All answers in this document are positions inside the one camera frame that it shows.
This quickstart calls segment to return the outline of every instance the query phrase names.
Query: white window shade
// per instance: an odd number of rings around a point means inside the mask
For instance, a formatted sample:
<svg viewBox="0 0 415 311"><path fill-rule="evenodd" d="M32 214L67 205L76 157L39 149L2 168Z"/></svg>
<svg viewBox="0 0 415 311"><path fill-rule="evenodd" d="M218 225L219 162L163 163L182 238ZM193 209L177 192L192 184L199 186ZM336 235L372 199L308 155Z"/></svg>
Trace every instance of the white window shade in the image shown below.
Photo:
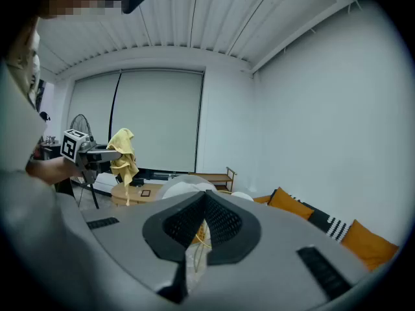
<svg viewBox="0 0 415 311"><path fill-rule="evenodd" d="M137 166L194 172L202 75L176 71L123 73L115 98L112 135L134 134Z"/></svg>
<svg viewBox="0 0 415 311"><path fill-rule="evenodd" d="M74 117L83 114L96 142L108 143L112 100L118 78L119 73L114 73L75 82L67 120L68 128Z"/></svg>

